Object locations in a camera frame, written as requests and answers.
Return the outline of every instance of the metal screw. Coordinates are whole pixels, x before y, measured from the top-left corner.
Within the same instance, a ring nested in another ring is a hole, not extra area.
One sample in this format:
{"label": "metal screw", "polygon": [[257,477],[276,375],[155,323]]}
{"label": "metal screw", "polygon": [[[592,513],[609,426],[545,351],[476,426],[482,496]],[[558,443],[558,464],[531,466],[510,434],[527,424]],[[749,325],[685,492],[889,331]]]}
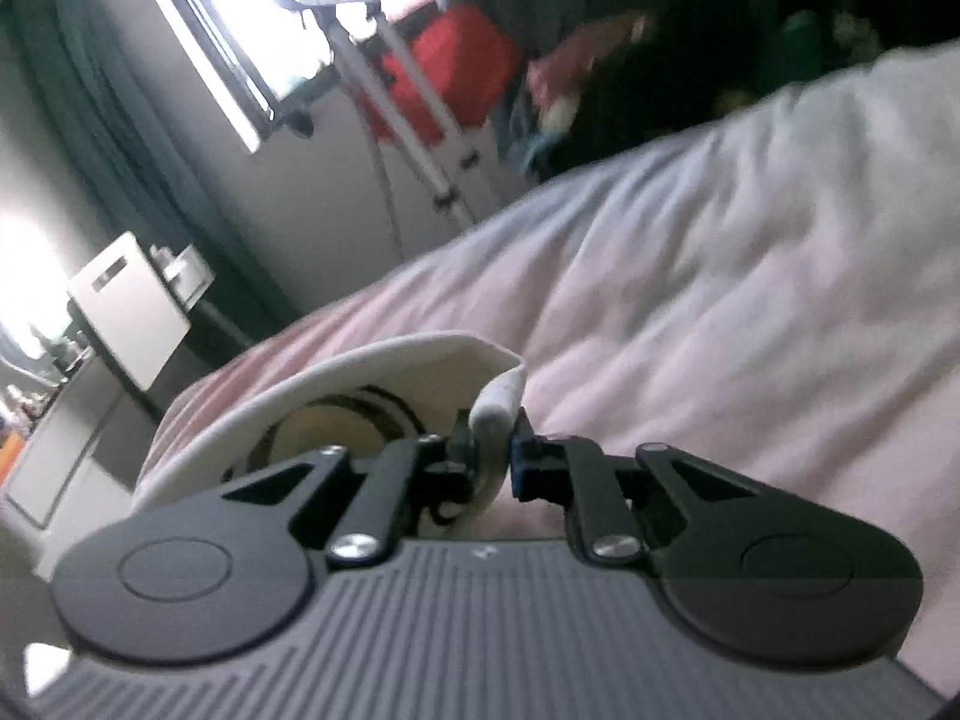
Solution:
{"label": "metal screw", "polygon": [[380,542],[367,533],[347,533],[330,544],[330,552],[340,560],[366,560],[380,549]]}
{"label": "metal screw", "polygon": [[482,547],[477,547],[476,549],[472,550],[472,555],[474,557],[478,557],[480,560],[489,560],[499,551],[500,550],[498,550],[492,544],[484,544]]}
{"label": "metal screw", "polygon": [[633,536],[624,533],[613,533],[611,536],[600,536],[593,543],[593,553],[597,557],[633,557],[637,555],[643,545]]}

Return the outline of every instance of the window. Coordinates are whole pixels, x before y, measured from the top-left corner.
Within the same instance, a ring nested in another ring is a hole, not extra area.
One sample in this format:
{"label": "window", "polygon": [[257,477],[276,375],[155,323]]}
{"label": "window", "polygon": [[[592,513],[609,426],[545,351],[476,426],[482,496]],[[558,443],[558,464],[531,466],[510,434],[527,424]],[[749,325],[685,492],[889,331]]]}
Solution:
{"label": "window", "polygon": [[64,268],[40,230],[25,221],[0,221],[0,335],[6,341],[0,346],[13,347],[12,362],[41,369],[31,365],[43,357],[31,325],[60,338],[70,324],[66,303]]}
{"label": "window", "polygon": [[[203,50],[258,138],[266,138],[335,80],[324,72],[329,48],[309,16],[301,20],[274,0],[170,1],[192,34],[187,39]],[[426,1],[383,0],[383,8],[388,17],[400,18]],[[358,41],[371,36],[373,25],[362,4],[340,6],[338,16]],[[184,35],[179,37],[185,42]]]}

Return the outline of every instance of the bedsheet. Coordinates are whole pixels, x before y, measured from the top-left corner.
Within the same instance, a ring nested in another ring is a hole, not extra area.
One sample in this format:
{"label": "bedsheet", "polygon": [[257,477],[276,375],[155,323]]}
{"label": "bedsheet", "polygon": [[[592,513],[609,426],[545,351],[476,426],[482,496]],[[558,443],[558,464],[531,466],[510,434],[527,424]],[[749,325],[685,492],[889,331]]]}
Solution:
{"label": "bedsheet", "polygon": [[[874,522],[925,572],[902,659],[960,689],[960,49],[887,55],[573,173],[186,391],[144,469],[311,362],[461,329],[541,432],[664,440]],[[482,538],[560,533],[501,491]]]}

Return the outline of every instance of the round pad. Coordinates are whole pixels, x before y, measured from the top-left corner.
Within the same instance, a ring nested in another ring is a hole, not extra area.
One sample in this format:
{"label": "round pad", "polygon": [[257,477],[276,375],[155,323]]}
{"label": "round pad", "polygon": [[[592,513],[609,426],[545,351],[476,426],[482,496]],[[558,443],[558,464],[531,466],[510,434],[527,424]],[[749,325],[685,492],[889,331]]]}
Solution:
{"label": "round pad", "polygon": [[196,664],[251,647],[291,619],[313,580],[285,522],[266,507],[203,503],[117,523],[61,560],[53,597],[78,649]]}
{"label": "round pad", "polygon": [[120,563],[120,581],[147,601],[182,602],[214,592],[230,575],[230,554],[198,538],[137,547]]}
{"label": "round pad", "polygon": [[853,574],[847,553],[805,533],[757,541],[744,553],[742,565],[758,587],[794,598],[829,595],[846,586]]}
{"label": "round pad", "polygon": [[658,567],[670,605],[707,640],[803,669],[888,652],[923,591],[896,538],[785,495],[697,508]]}

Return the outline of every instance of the pink cloth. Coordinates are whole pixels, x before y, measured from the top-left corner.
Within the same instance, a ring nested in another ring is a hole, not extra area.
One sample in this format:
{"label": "pink cloth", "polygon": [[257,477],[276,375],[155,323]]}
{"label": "pink cloth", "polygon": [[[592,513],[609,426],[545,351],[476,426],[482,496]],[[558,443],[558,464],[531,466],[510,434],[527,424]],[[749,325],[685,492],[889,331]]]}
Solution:
{"label": "pink cloth", "polygon": [[[349,348],[517,351],[536,429],[665,440],[877,523],[925,570],[902,650],[960,688],[960,52],[896,55],[534,191],[187,391],[161,464]],[[501,494],[485,535],[555,533]]]}

